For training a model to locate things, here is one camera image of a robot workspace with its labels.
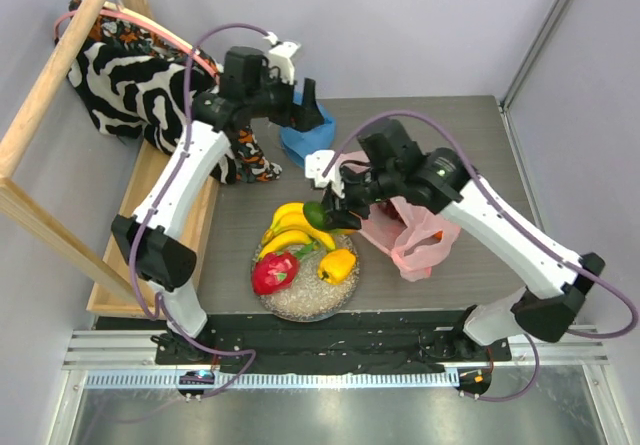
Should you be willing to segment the yellow fake banana bunch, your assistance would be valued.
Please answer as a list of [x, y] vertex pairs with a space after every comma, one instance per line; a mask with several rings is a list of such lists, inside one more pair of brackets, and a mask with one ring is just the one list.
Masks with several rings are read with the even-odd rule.
[[271, 225], [262, 236], [261, 244], [266, 245], [273, 238], [287, 231], [301, 231], [319, 241], [327, 250], [335, 250], [334, 238], [312, 227], [303, 214], [303, 207], [303, 202], [289, 202], [277, 208], [272, 216]]

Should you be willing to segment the single yellow fake banana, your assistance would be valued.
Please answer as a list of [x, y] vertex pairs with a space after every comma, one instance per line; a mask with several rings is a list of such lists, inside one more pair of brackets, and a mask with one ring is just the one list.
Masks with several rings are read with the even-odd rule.
[[260, 261], [270, 253], [284, 250], [292, 245], [309, 245], [314, 242], [313, 238], [300, 230], [290, 230], [275, 236], [260, 251], [257, 260]]

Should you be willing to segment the yellow fake bell pepper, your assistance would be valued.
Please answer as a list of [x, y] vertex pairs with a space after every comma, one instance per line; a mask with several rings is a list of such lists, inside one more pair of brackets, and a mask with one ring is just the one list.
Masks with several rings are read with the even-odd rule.
[[317, 275], [331, 285], [339, 285], [349, 276], [356, 262], [356, 255], [349, 249], [336, 249], [321, 259]]

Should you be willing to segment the red fake dragon fruit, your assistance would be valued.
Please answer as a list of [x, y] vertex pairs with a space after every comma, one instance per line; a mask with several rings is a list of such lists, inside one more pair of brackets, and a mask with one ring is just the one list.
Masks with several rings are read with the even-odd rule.
[[295, 252], [288, 250], [267, 253], [254, 266], [251, 275], [256, 295], [271, 295], [289, 288], [300, 270], [301, 261], [320, 249], [315, 242]]

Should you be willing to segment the pink plastic bag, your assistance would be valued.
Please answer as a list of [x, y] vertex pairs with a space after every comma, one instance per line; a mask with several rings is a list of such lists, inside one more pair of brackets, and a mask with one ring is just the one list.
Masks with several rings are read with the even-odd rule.
[[[383, 214], [381, 203], [392, 202], [400, 220]], [[443, 238], [433, 237], [442, 231]], [[395, 197], [371, 205], [369, 217], [361, 222], [360, 234], [387, 255], [410, 282], [427, 279], [435, 266], [450, 254], [461, 228], [426, 208], [412, 205], [403, 197]]]

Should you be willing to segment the green orange fake mango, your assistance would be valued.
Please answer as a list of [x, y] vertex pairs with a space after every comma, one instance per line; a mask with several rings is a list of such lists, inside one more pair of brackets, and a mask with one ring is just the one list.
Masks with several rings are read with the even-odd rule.
[[303, 215], [310, 226], [317, 230], [330, 229], [330, 220], [324, 206], [320, 202], [308, 201], [303, 205]]

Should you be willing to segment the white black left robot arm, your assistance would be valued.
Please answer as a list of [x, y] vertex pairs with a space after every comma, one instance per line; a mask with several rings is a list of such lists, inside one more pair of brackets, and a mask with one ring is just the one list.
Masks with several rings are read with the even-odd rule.
[[217, 90], [198, 96], [192, 96], [186, 74], [186, 124], [176, 149], [133, 215], [112, 222], [131, 279], [143, 278], [156, 294], [149, 317], [162, 312], [170, 329], [182, 334], [177, 348], [190, 363], [205, 362], [213, 340], [203, 333], [208, 317], [193, 285], [197, 254], [180, 241], [187, 216], [213, 167], [252, 120], [266, 118], [300, 132], [324, 124], [314, 80], [305, 79], [301, 99], [294, 98], [300, 48], [292, 41], [278, 41], [265, 52], [234, 46], [225, 55]]

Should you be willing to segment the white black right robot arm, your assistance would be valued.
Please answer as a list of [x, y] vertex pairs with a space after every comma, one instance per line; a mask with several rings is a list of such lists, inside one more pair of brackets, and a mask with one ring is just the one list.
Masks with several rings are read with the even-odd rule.
[[404, 126], [381, 119], [357, 140], [366, 162], [352, 170], [332, 150], [304, 160], [307, 179], [324, 192], [315, 225], [360, 229], [376, 203], [401, 197], [472, 235], [523, 281], [520, 291], [470, 307], [451, 336], [457, 356], [472, 360], [495, 341], [527, 333], [556, 343], [569, 330], [605, 262], [555, 242], [502, 200], [454, 150], [422, 151]]

